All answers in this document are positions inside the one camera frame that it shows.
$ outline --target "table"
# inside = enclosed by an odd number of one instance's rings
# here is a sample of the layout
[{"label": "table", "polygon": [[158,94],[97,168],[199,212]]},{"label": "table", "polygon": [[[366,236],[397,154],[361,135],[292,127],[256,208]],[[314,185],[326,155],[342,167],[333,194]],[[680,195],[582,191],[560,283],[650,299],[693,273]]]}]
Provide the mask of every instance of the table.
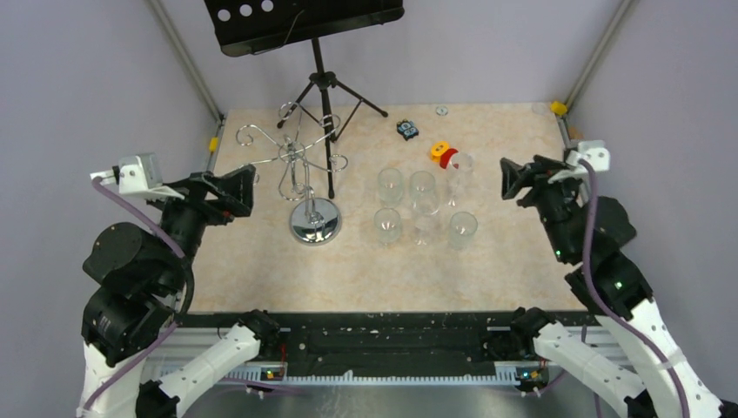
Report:
[{"label": "table", "polygon": [[[534,154],[561,157],[554,115],[534,113],[531,104],[446,107],[448,114],[439,116],[434,104],[387,106],[389,118],[366,106],[359,108],[333,147],[349,158],[349,166],[334,176],[334,202],[343,213],[343,227],[325,246],[300,245],[289,232],[287,221],[297,202],[278,195],[284,163],[258,165],[260,181],[254,186],[251,217],[205,231],[194,263],[192,311],[583,309],[563,279],[574,268],[556,262],[537,212],[500,198],[500,158],[526,163]],[[345,120],[351,109],[337,107],[334,112]],[[396,132],[396,123],[404,118],[418,126],[418,137],[405,141]],[[214,172],[221,175],[246,162],[276,156],[277,148],[257,135],[253,145],[238,145],[235,134],[241,126],[259,125],[279,139],[283,133],[293,135],[295,119],[278,130],[276,109],[230,111]],[[300,140],[307,145],[320,131],[304,117]],[[439,214],[447,224],[454,212],[473,213],[480,224],[473,245],[460,252],[449,249],[445,239],[415,246],[405,196],[398,208],[405,232],[399,242],[382,247],[372,224],[381,207],[377,174],[396,167],[408,180],[413,172],[426,170],[443,192],[445,171],[428,158],[431,145],[440,140],[474,157],[473,196],[456,208],[443,206]],[[307,154],[312,162],[325,165],[323,145]],[[327,195],[325,177],[324,172],[311,171],[318,197]]]}]

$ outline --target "round chrome base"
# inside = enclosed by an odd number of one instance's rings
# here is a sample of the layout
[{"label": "round chrome base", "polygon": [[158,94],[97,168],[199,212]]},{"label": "round chrome base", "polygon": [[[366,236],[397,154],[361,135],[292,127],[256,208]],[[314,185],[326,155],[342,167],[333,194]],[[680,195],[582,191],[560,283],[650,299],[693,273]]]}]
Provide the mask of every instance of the round chrome base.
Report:
[{"label": "round chrome base", "polygon": [[290,231],[300,243],[321,246],[336,238],[341,230],[341,212],[328,199],[315,198],[315,216],[305,215],[308,202],[295,206],[290,216]]}]

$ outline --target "gray wall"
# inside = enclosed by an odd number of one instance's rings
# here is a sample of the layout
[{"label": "gray wall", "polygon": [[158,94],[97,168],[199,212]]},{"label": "gray wall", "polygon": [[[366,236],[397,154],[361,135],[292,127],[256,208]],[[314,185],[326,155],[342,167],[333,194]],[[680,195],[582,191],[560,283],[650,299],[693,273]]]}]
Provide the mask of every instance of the gray wall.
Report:
[{"label": "gray wall", "polygon": [[84,376],[82,272],[130,220],[88,173],[157,152],[166,178],[205,164],[214,124],[144,1],[0,6],[0,416],[73,416]]},{"label": "gray wall", "polygon": [[697,373],[733,401],[738,365],[738,3],[640,2],[574,109],[604,139],[639,237],[626,254]]},{"label": "gray wall", "polygon": [[[279,106],[315,71],[310,43],[227,57],[202,0],[163,3],[224,110]],[[397,22],[324,38],[325,67],[383,105],[563,100],[617,5],[406,0]],[[317,92],[308,97],[318,99]],[[352,103],[339,92],[332,101]]]}]

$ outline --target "gray floor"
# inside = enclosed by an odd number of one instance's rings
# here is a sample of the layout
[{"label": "gray floor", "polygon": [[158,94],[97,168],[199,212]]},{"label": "gray floor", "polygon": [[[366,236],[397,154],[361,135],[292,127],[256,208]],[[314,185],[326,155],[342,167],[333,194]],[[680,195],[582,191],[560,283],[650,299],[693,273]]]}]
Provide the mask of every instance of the gray floor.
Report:
[{"label": "gray floor", "polygon": [[[253,392],[232,392],[228,388],[221,386],[205,394],[187,418],[595,417],[592,392],[571,376],[540,399],[521,399],[496,392],[503,389],[491,388],[342,387],[308,388],[300,396],[267,397],[260,401]],[[608,405],[603,405],[603,410],[606,418],[617,416]]]}]

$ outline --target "clear glass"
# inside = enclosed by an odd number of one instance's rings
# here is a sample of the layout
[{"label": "clear glass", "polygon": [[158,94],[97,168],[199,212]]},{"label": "clear glass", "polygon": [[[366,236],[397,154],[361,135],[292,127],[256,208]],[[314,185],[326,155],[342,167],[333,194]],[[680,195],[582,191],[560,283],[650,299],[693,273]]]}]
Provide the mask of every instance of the clear glass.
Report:
[{"label": "clear glass", "polygon": [[451,156],[446,167],[448,179],[448,201],[449,206],[456,206],[459,198],[468,194],[469,183],[472,181],[474,172],[474,160],[465,152],[457,152]]},{"label": "clear glass", "polygon": [[468,247],[478,226],[477,219],[471,213],[455,213],[448,224],[448,245],[456,250]]},{"label": "clear glass", "polygon": [[430,172],[414,172],[410,176],[410,199],[423,193],[436,192],[436,178]]},{"label": "clear glass", "polygon": [[386,168],[377,176],[379,184],[379,200],[384,207],[395,207],[402,200],[405,183],[402,173],[396,168]]},{"label": "clear glass", "polygon": [[439,230],[439,197],[436,193],[423,193],[413,199],[413,223],[415,244],[429,244]]},{"label": "clear glass", "polygon": [[389,246],[402,235],[402,218],[394,209],[379,209],[374,213],[374,227],[377,228],[379,242]]}]

